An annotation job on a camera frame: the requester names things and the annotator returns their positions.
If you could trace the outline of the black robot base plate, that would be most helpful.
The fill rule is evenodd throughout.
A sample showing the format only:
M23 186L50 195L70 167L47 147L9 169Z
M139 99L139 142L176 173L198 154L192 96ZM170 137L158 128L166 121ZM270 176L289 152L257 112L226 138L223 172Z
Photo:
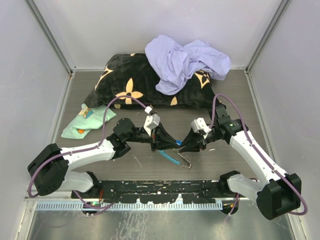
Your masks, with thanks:
M215 203L220 198L235 198L236 193L223 192L214 180L103 180L90 190L78 193L83 199L101 199L105 203L183 204Z

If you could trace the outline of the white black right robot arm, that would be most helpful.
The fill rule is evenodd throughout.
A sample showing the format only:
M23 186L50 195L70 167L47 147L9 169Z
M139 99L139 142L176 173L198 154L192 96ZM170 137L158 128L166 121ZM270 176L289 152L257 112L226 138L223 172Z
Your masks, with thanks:
M236 170L221 175L218 187L223 196L240 194L250 199L268 220L300 208L300 177L279 167L255 141L248 127L240 119L232 120L223 105L217 106L213 114L213 126L203 118L191 122L179 151L200 152L208 144L223 140L244 158L257 177L254 181Z

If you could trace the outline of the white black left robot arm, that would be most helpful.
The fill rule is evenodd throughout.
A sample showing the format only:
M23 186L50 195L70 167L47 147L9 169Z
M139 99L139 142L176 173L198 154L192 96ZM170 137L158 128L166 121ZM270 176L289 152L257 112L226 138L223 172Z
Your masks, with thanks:
M153 152L180 146L167 133L156 114L147 116L142 127L136 127L129 118L122 118L113 133L102 142L70 148L60 148L56 143L47 145L27 167L31 186L35 187L37 196L62 190L78 191L88 198L95 198L100 193L95 175L89 171L75 172L74 169L121 158L131 150L129 142L149 144Z

